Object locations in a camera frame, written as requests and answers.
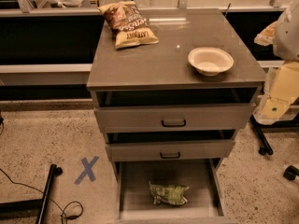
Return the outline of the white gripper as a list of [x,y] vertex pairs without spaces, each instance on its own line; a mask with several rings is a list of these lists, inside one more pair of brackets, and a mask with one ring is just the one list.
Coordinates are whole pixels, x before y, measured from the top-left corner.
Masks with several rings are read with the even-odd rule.
[[[274,21],[254,38],[260,46],[273,44],[277,23]],[[270,90],[270,99],[265,101],[262,113],[268,119],[280,119],[290,105],[299,97],[299,62],[285,62],[276,71]]]

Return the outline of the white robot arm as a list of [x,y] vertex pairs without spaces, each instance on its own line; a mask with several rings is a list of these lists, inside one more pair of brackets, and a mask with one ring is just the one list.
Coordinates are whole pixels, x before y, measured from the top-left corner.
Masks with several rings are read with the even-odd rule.
[[292,0],[277,21],[254,38],[261,46],[273,46],[274,54],[284,63],[269,69],[264,95],[254,111],[261,124],[278,121],[299,97],[299,0]]

